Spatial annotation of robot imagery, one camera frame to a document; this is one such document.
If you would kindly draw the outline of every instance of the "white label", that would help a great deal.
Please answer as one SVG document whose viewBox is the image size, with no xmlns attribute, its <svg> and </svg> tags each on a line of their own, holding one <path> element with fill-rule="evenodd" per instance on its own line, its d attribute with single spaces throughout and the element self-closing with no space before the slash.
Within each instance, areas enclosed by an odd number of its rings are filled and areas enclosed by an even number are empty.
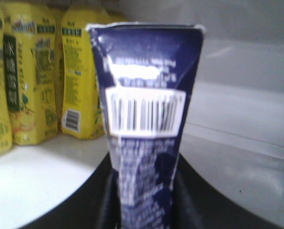
<svg viewBox="0 0 284 229">
<path fill-rule="evenodd" d="M 67 109 L 62 119 L 62 126 L 68 130 L 80 133 L 80 111 Z"/>
<path fill-rule="evenodd" d="M 178 135 L 185 92 L 173 89 L 110 87 L 105 93 L 111 135 L 143 138 Z"/>
</svg>

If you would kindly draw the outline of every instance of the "white shelf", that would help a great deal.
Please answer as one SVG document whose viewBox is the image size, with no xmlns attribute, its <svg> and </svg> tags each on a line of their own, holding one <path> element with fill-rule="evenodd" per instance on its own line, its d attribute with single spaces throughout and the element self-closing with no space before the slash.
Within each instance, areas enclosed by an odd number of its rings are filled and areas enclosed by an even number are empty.
<svg viewBox="0 0 284 229">
<path fill-rule="evenodd" d="M 0 156 L 0 229 L 23 226 L 56 207 L 106 153 L 104 137 L 80 141 L 60 134 L 39 146 L 14 146 Z"/>
</svg>

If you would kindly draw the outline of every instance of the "barcode label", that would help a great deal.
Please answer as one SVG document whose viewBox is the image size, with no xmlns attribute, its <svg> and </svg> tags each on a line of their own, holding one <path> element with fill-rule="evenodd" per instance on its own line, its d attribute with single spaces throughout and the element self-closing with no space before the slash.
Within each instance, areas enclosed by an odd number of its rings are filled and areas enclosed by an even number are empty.
<svg viewBox="0 0 284 229">
<path fill-rule="evenodd" d="M 62 126 L 76 133 L 80 133 L 80 111 L 67 109 L 62 119 Z"/>
<path fill-rule="evenodd" d="M 172 89 L 110 87 L 106 91 L 111 135 L 178 135 L 186 93 Z"/>
</svg>

